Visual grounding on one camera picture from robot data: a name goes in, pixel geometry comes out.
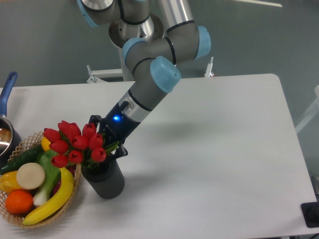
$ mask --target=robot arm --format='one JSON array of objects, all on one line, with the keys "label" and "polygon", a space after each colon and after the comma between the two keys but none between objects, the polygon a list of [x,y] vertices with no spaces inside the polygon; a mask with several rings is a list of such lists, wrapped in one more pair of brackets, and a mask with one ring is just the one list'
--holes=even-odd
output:
[{"label": "robot arm", "polygon": [[[135,83],[105,118],[92,116],[90,120],[99,122],[99,132],[109,135],[107,143],[120,142],[115,157],[127,154],[123,147],[125,139],[181,79],[175,65],[210,51],[209,33],[205,27],[195,25],[187,0],[158,0],[158,3],[167,37],[152,41],[134,37],[125,42],[122,57]],[[120,17],[124,25],[133,29],[150,18],[148,0],[82,0],[81,4],[89,8],[86,10],[97,24]]]}]

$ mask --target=banana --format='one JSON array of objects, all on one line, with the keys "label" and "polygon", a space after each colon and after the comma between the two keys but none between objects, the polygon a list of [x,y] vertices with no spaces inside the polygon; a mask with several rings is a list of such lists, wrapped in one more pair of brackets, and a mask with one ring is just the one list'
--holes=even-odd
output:
[{"label": "banana", "polygon": [[59,210],[66,201],[70,198],[73,187],[74,179],[72,173],[66,168],[60,168],[61,171],[61,186],[56,194],[50,198],[45,204],[34,209],[23,220],[22,224],[29,226],[36,224],[47,217],[51,216]]}]

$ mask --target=black vase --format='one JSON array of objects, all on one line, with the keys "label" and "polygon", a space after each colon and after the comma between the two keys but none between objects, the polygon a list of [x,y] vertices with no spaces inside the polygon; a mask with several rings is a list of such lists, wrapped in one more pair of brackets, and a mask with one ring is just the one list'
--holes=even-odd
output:
[{"label": "black vase", "polygon": [[81,167],[84,178],[91,184],[97,194],[105,199],[120,195],[124,189],[124,177],[116,160],[101,164],[99,171],[90,171]]}]

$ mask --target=wicker basket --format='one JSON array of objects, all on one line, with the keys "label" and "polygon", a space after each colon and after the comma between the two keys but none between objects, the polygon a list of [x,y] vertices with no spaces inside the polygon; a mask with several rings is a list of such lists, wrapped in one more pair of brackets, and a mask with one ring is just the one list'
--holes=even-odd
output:
[{"label": "wicker basket", "polygon": [[[12,155],[10,156],[9,160],[12,160],[13,158],[15,158],[17,155],[21,154],[22,152],[39,144],[41,142],[42,137],[43,137],[42,132],[35,133],[33,136],[29,136],[29,138],[25,139],[23,142],[21,142],[19,144],[19,146],[17,146],[15,148],[15,151],[12,152]],[[3,192],[1,190],[0,190],[0,215],[2,215],[3,218],[7,220],[8,223],[14,224],[14,225],[21,227],[21,228],[38,228],[38,227],[47,225],[50,222],[57,219],[60,215],[62,215],[65,212],[65,210],[69,207],[69,205],[70,205],[70,203],[71,203],[71,201],[74,198],[74,195],[76,193],[78,183],[80,181],[80,177],[81,177],[81,167],[78,165],[76,167],[76,171],[75,171],[74,189],[73,189],[73,192],[72,192],[70,198],[63,205],[62,208],[60,208],[52,217],[50,217],[46,220],[43,220],[43,221],[41,221],[37,224],[31,225],[31,226],[23,225],[22,221],[23,221],[24,217],[12,215],[6,210],[4,203],[5,203],[5,200],[8,196],[8,193]]]}]

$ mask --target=saucepan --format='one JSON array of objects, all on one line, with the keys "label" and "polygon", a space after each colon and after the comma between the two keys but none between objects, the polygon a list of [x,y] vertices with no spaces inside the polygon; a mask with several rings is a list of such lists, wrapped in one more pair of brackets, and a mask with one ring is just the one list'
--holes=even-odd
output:
[{"label": "saucepan", "polygon": [[21,137],[6,118],[7,102],[16,78],[16,72],[9,74],[0,95],[0,168],[5,165],[15,147],[21,142]]}]

